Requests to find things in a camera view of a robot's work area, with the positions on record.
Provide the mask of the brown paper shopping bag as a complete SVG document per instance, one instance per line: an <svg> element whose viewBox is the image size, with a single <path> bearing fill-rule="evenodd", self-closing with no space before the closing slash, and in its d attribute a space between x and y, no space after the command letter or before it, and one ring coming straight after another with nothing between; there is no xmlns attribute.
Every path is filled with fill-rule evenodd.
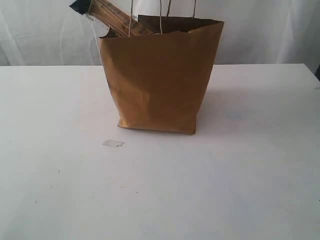
<svg viewBox="0 0 320 240"><path fill-rule="evenodd" d="M106 35L100 54L109 91L126 129L192 135L211 77L224 22L140 15L155 32Z"/></svg>

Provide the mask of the spaghetti packet with Italian flag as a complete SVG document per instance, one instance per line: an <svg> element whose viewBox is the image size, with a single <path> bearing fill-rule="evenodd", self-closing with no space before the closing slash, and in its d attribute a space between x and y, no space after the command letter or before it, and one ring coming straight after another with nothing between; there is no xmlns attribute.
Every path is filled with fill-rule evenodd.
<svg viewBox="0 0 320 240"><path fill-rule="evenodd" d="M76 0L69 7L91 21L112 29L119 37L149 36L157 32L107 0Z"/></svg>

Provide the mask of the white backdrop curtain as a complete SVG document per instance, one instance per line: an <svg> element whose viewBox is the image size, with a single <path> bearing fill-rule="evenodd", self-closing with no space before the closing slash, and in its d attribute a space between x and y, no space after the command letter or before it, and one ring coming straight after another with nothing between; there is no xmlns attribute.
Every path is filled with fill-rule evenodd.
<svg viewBox="0 0 320 240"><path fill-rule="evenodd" d="M97 38L107 33L69 0L3 0L3 66L99 65ZM128 14L170 13L224 22L216 64L320 64L317 0L116 0Z"/></svg>

